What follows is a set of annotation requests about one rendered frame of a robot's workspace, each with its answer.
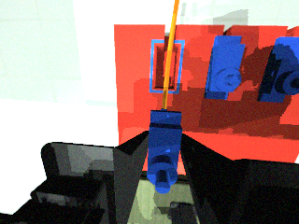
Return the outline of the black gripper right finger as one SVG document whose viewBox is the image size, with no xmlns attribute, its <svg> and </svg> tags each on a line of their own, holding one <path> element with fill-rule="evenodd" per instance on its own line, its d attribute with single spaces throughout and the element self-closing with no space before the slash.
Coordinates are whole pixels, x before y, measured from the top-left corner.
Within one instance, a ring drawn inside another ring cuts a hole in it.
<svg viewBox="0 0 299 224">
<path fill-rule="evenodd" d="M 299 189 L 299 162 L 231 160 L 185 133 L 180 156 L 200 224 L 238 224 L 255 185 Z"/>
</svg>

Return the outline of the red flat plate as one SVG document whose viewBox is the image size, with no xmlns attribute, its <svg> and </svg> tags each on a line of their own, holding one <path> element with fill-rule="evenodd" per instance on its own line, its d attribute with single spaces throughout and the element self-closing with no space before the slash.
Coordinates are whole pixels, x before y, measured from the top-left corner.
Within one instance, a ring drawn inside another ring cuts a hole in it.
<svg viewBox="0 0 299 224">
<path fill-rule="evenodd" d="M 182 133 L 231 159 L 299 154 L 299 26 L 176 24 L 167 111 Z M 113 24 L 119 145 L 161 110 L 165 24 Z"/>
</svg>

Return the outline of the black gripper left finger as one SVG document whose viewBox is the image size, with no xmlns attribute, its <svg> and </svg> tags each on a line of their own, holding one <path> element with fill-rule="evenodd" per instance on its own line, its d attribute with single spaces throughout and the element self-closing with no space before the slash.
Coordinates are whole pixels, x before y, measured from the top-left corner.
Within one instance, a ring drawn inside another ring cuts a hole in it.
<svg viewBox="0 0 299 224">
<path fill-rule="evenodd" d="M 116 146 L 49 142 L 40 155 L 51 175 L 102 181 L 109 224 L 127 224 L 149 147 L 149 131 Z"/>
</svg>

